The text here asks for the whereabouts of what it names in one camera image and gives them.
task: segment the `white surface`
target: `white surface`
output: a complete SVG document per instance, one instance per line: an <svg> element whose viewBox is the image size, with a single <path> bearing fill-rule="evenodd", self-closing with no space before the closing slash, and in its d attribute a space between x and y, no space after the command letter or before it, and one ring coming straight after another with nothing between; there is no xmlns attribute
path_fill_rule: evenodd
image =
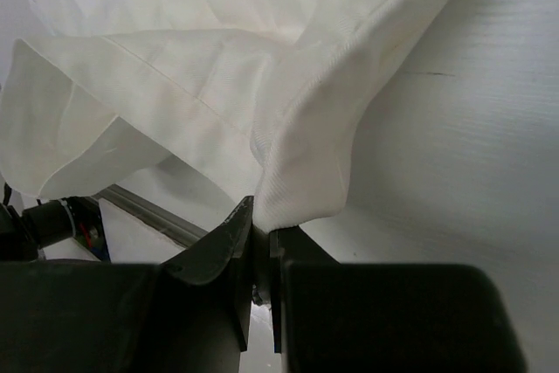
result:
<svg viewBox="0 0 559 373"><path fill-rule="evenodd" d="M100 200L103 229L111 261L160 264L184 250L107 200Z"/></svg>
<svg viewBox="0 0 559 373"><path fill-rule="evenodd" d="M135 172L119 185L206 231L221 224L237 205L216 184L174 156Z"/></svg>
<svg viewBox="0 0 559 373"><path fill-rule="evenodd" d="M81 259L84 261L99 261L86 248L73 238L47 246L43 249L47 259Z"/></svg>
<svg viewBox="0 0 559 373"><path fill-rule="evenodd" d="M263 231L335 214L363 111L446 1L32 0L54 32L96 37L16 43L0 168L57 198L170 152L254 194Z"/></svg>
<svg viewBox="0 0 559 373"><path fill-rule="evenodd" d="M100 200L100 208L113 263L160 264L183 250L106 200ZM252 306L248 347L241 355L240 373L281 372L281 358L273 353L272 320L266 307Z"/></svg>

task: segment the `fabric fold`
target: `fabric fold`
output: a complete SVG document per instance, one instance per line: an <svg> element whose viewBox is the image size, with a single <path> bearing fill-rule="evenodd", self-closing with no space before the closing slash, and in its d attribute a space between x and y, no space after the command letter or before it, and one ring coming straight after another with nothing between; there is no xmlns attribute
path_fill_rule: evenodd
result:
<svg viewBox="0 0 559 373"><path fill-rule="evenodd" d="M55 198L173 154L234 200L254 194L263 231L332 215L363 111L446 1L31 0L54 33L86 37L16 44L0 168ZM42 129L68 112L85 119Z"/></svg>

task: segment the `black cable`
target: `black cable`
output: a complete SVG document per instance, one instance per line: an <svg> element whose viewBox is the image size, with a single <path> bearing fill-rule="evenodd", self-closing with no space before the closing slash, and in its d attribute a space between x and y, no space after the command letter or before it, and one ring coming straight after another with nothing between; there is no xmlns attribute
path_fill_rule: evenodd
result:
<svg viewBox="0 0 559 373"><path fill-rule="evenodd" d="M10 199L11 199L11 187L8 185L8 183L4 183L2 204L8 205L10 203Z"/></svg>

